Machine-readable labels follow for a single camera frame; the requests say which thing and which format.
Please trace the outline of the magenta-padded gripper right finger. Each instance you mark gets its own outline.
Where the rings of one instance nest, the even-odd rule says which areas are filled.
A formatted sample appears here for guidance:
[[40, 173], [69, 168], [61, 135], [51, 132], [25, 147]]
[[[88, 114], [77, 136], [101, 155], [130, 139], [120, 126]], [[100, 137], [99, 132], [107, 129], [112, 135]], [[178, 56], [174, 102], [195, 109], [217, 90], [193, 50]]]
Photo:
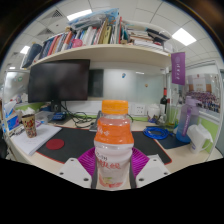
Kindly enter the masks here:
[[132, 189], [140, 188], [170, 174], [158, 155], [146, 156], [133, 148], [130, 160], [129, 181]]

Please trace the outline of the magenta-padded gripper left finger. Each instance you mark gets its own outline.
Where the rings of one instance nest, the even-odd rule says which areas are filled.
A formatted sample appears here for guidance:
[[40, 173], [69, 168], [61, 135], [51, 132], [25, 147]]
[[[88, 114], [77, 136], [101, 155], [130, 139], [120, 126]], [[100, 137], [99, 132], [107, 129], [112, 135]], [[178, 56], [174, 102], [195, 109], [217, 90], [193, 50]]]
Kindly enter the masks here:
[[58, 176], [84, 188], [97, 186], [95, 149], [91, 148], [79, 158], [69, 158], [58, 172]]

